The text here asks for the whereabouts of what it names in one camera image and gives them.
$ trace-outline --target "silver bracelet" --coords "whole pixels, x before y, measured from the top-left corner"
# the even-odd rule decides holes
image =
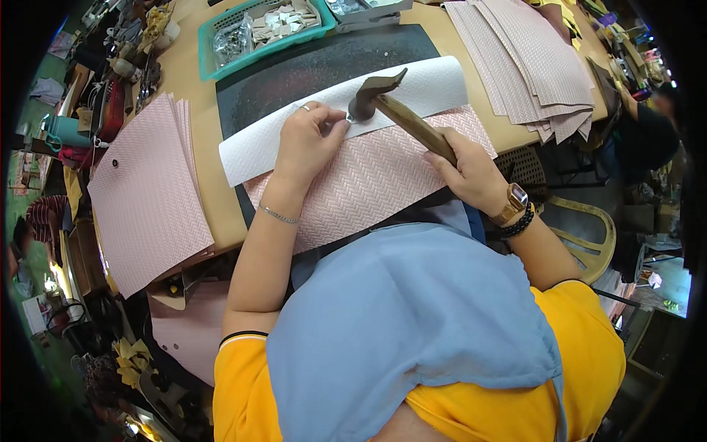
[[[258,203],[258,207],[265,210],[266,214],[272,215],[275,218],[279,219],[280,221],[286,222],[287,224],[297,224],[298,222],[300,222],[299,218],[287,218],[286,216],[282,216],[276,212],[273,212],[269,208],[265,207],[261,202]]]

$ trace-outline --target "woman's left hand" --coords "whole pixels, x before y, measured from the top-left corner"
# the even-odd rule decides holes
[[[282,125],[273,178],[304,195],[339,149],[349,122],[343,110],[310,101]]]

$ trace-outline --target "wooden table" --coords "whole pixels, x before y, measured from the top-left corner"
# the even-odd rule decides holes
[[[174,93],[176,100],[190,101],[197,179],[206,221],[214,236],[217,253],[240,246],[247,229],[240,213],[238,198],[228,186],[218,155],[218,145],[223,137],[216,104],[216,87],[213,80],[201,81],[199,78],[197,32],[199,26],[209,19],[243,2],[224,0],[209,8],[205,0],[175,0],[173,20],[178,22],[182,30],[174,44],[158,58],[162,66],[162,83],[158,93]],[[585,16],[577,6],[569,8],[584,37],[579,51],[580,58],[586,64],[585,58],[592,57],[597,64],[609,70],[607,53]],[[464,70],[469,103],[484,124],[497,152],[540,141],[537,132],[528,132],[525,126],[512,125],[507,117],[493,114],[479,73],[445,11],[438,6],[415,3],[412,10],[401,13],[401,23],[419,23],[440,55],[457,57]],[[603,119],[607,116],[607,109],[599,88],[594,88],[592,94],[596,103],[592,119]]]

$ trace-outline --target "black cutting mat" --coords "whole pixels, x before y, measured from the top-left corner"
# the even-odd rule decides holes
[[[420,25],[383,26],[290,47],[216,83],[223,139],[330,86],[435,57],[439,52]],[[236,187],[236,194],[250,227],[255,210],[242,185]]]

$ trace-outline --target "red striped shirt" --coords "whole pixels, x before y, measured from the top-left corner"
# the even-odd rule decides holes
[[[42,243],[48,243],[52,239],[52,231],[49,229],[49,211],[57,216],[59,225],[57,231],[62,227],[64,218],[64,208],[69,203],[69,198],[64,195],[54,195],[53,197],[37,198],[27,208],[25,219],[34,229],[34,238]]]

